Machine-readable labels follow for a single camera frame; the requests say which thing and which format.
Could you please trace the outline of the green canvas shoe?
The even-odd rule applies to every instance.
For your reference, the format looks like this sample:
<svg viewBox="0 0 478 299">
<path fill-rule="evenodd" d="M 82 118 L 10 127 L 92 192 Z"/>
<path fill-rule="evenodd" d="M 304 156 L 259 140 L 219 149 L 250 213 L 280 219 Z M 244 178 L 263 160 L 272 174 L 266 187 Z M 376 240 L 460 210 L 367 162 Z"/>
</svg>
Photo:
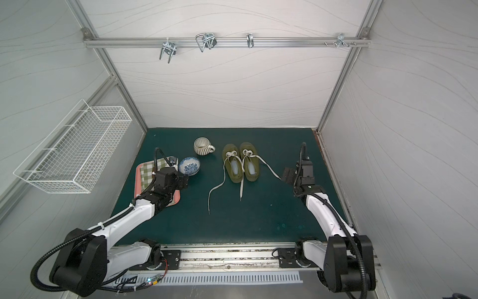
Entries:
<svg viewBox="0 0 478 299">
<path fill-rule="evenodd" d="M 240 185 L 240 199 L 243 196 L 244 178 L 249 182 L 255 182 L 260 176 L 260 163 L 263 163 L 272 173 L 272 175 L 281 179 L 273 168 L 258 154 L 255 146 L 249 142 L 243 142 L 240 145 L 241 170 L 243 171 L 243 179 Z"/>
<path fill-rule="evenodd" d="M 210 213 L 210 198 L 212 193 L 221 188 L 225 182 L 227 176 L 230 178 L 231 182 L 240 184 L 240 200 L 243 198 L 243 189 L 244 189 L 244 170 L 243 162 L 240 158 L 239 148 L 234 144 L 226 144 L 222 151 L 222 161 L 223 161 L 223 180 L 220 184 L 214 186 L 208 194 L 207 207 L 208 213 Z"/>
</svg>

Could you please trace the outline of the light blue insole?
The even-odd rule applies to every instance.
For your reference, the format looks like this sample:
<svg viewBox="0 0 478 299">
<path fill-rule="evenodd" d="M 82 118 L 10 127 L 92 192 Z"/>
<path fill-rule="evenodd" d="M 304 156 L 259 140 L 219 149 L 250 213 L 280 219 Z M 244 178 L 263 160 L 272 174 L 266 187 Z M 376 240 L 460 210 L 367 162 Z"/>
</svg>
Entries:
<svg viewBox="0 0 478 299">
<path fill-rule="evenodd" d="M 247 168 L 248 168 L 249 174 L 250 174 L 251 176 L 255 176 L 255 174 L 256 174 L 256 168 L 255 168 L 255 165 L 253 164 L 252 161 L 248 161 L 248 163 L 247 163 Z"/>
<path fill-rule="evenodd" d="M 234 174 L 234 176 L 238 176 L 240 172 L 239 172 L 239 164 L 237 160 L 234 159 L 233 161 L 230 162 L 230 164 L 231 164 L 232 173 Z"/>
</svg>

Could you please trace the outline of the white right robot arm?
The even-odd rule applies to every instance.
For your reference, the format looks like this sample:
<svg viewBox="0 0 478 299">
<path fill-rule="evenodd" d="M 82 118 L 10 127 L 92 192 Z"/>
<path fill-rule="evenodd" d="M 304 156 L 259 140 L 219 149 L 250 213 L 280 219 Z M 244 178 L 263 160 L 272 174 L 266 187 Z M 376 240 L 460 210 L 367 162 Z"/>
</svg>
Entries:
<svg viewBox="0 0 478 299">
<path fill-rule="evenodd" d="M 350 299 L 358 292 L 361 299 L 376 288 L 372 241 L 358 234 L 334 208 L 328 195 L 315 184 L 313 164 L 301 158 L 296 169 L 286 168 L 283 181 L 292 185 L 299 198 L 319 223 L 327 242 L 302 240 L 296 246 L 300 266 L 319 267 L 319 281 L 329 291 L 345 293 Z"/>
</svg>

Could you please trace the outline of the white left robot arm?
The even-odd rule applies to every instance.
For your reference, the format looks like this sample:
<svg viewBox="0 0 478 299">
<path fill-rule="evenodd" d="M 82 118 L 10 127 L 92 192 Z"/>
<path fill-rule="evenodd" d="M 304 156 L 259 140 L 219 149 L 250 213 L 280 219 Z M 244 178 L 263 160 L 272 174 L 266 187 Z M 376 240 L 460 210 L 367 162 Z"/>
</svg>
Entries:
<svg viewBox="0 0 478 299">
<path fill-rule="evenodd" d="M 91 295 L 108 277 L 133 265 L 144 264 L 153 250 L 137 242 L 114 254 L 113 246 L 125 235 L 165 209 L 174 193 L 187 188 L 189 177 L 174 167 L 159 170 L 152 183 L 127 209 L 89 230 L 74 229 L 59 250 L 49 280 L 82 297 Z"/>
</svg>

